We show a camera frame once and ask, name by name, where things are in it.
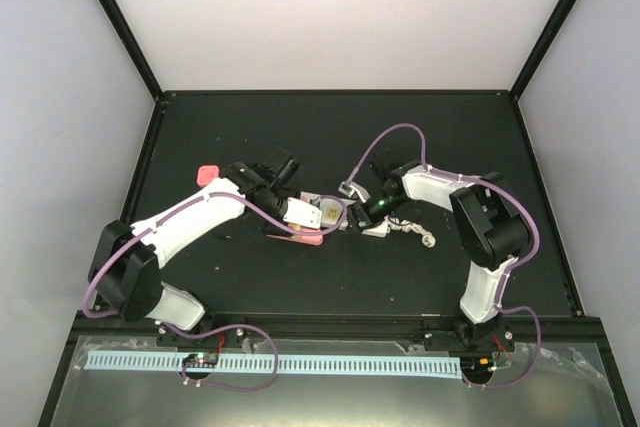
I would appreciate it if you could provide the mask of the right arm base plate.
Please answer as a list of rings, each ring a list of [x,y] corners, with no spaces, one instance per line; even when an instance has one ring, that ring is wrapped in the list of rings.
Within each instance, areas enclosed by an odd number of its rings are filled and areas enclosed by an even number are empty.
[[[509,330],[501,315],[481,324],[473,324],[462,314],[431,316],[422,320],[421,327],[427,350],[470,353],[496,351],[493,338],[504,341]]]

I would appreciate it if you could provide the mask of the pink triangular socket adapter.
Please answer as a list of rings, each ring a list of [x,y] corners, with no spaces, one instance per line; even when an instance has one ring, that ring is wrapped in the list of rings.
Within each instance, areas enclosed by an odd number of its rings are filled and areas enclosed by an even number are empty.
[[[323,244],[324,236],[318,235],[316,232],[303,231],[302,234],[275,235],[268,234],[269,238],[289,241],[310,246],[320,246]]]

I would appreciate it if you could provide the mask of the white power strip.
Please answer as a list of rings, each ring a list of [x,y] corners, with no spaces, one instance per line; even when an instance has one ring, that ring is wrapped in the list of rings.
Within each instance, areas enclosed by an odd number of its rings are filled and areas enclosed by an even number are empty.
[[[300,199],[317,207],[321,211],[320,227],[329,229],[335,225],[339,226],[339,231],[360,233],[362,235],[384,238],[390,233],[390,227],[386,220],[365,228],[356,221],[356,214],[352,212],[350,206],[355,203],[354,199],[332,197],[328,194],[317,194],[301,191]]]

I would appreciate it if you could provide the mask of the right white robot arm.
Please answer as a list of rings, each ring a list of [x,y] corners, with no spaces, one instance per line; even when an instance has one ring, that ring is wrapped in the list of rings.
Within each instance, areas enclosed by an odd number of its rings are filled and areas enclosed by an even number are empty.
[[[491,337],[500,318],[508,268],[533,242],[533,228],[522,207],[508,197],[509,183],[500,172],[466,176],[414,161],[378,174],[381,190],[368,196],[352,179],[339,191],[352,198],[348,228],[364,232],[388,220],[410,202],[435,205],[454,216],[459,239],[470,259],[465,291],[452,330],[465,350],[476,350]]]

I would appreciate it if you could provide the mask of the pink square plug adapter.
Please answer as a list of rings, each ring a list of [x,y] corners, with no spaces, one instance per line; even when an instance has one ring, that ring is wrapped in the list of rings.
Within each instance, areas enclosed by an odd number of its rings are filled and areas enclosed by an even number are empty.
[[[197,171],[196,183],[200,188],[204,188],[218,176],[219,167],[217,165],[202,165]]]

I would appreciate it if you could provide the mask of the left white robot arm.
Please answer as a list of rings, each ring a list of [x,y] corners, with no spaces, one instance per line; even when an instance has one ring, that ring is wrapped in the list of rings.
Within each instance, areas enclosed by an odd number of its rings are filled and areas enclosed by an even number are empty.
[[[191,345],[207,344],[215,331],[213,319],[196,297],[164,282],[162,269],[192,242],[248,208],[290,233],[319,229],[321,211],[286,186],[297,169],[290,155],[274,165],[235,162],[200,191],[153,217],[132,225],[111,222],[101,233],[87,293],[101,296],[110,314],[128,322],[168,323]]]

